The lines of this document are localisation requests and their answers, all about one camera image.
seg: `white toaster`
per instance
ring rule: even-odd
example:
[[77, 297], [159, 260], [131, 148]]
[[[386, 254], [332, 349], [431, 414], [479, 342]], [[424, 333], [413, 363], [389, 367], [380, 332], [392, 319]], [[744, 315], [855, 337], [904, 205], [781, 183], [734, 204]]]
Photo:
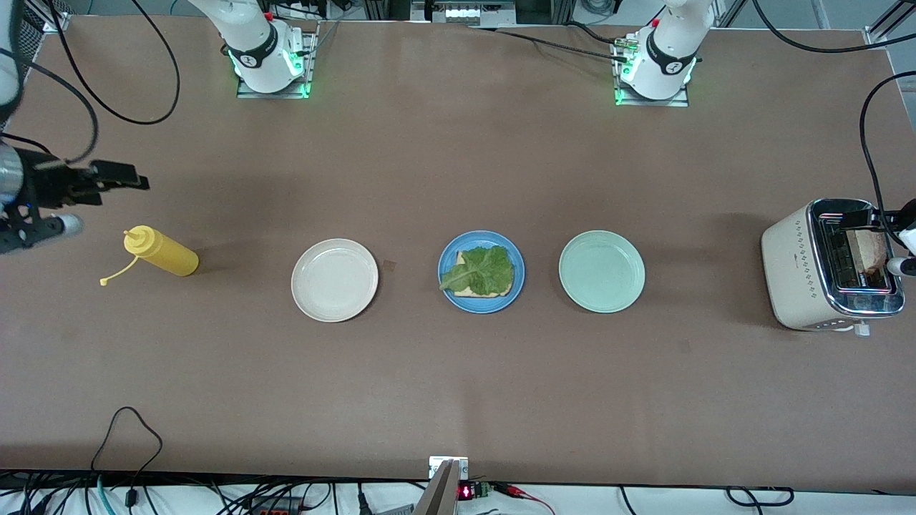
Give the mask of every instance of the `white toaster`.
[[[868, 335], [869, 319], [903, 309], [900, 278], [885, 267], [856, 269], [844, 213], [872, 209], [854, 199], [816, 200], [763, 233], [761, 247], [767, 289], [777, 320], [803, 331], [844, 331]], [[889, 240], [883, 240], [891, 255]]]

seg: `blue plate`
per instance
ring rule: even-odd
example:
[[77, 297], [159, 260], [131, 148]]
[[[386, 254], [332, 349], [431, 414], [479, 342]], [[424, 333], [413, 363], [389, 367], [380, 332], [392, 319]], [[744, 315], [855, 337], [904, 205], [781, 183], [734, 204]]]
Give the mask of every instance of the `blue plate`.
[[442, 276], [455, 266], [455, 260], [458, 259], [458, 252], [462, 250], [471, 250], [472, 248], [490, 248], [500, 246], [504, 247], [509, 254], [509, 261], [512, 268], [515, 269], [515, 278], [512, 279], [512, 290], [509, 293], [492, 299], [476, 299], [473, 297], [455, 297], [451, 290], [445, 290], [445, 297], [452, 304], [459, 308], [473, 313], [486, 314], [498, 312], [505, 308], [516, 299], [521, 293], [521, 287], [525, 284], [525, 261], [521, 258], [521, 252], [509, 239], [493, 231], [471, 231], [456, 237], [442, 251], [439, 258], [439, 282], [442, 284]]

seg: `teal cable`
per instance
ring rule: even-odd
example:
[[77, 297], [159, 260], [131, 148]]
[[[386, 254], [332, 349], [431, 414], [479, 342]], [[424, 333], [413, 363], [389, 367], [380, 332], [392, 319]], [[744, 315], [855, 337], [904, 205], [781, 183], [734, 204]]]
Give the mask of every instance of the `teal cable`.
[[95, 487], [99, 490], [99, 497], [102, 498], [102, 506], [105, 506], [105, 511], [108, 512], [108, 515], [116, 515], [115, 511], [112, 510], [112, 505], [108, 502], [108, 494], [105, 493], [105, 489], [102, 488], [102, 475], [99, 474], [99, 478], [95, 481]]

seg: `green lettuce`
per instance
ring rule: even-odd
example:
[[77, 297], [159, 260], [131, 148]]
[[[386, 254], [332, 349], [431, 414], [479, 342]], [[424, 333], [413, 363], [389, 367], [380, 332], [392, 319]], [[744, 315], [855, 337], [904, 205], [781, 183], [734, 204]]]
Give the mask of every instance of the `green lettuce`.
[[462, 258], [463, 264], [455, 265], [442, 276], [440, 290], [470, 288], [477, 295], [501, 295], [512, 284], [515, 272], [504, 247], [463, 250]]

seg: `mustard bottle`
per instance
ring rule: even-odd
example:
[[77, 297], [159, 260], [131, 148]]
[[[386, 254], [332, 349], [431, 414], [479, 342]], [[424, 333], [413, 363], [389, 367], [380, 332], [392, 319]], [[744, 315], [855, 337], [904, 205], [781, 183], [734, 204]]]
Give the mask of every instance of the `mustard bottle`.
[[134, 260], [116, 274], [99, 279], [99, 284], [102, 286], [108, 284], [109, 279], [114, 279], [130, 270], [138, 259], [144, 259], [181, 277], [192, 274], [201, 263], [193, 250], [148, 225], [138, 225], [129, 231], [124, 231], [124, 248], [134, 255]]

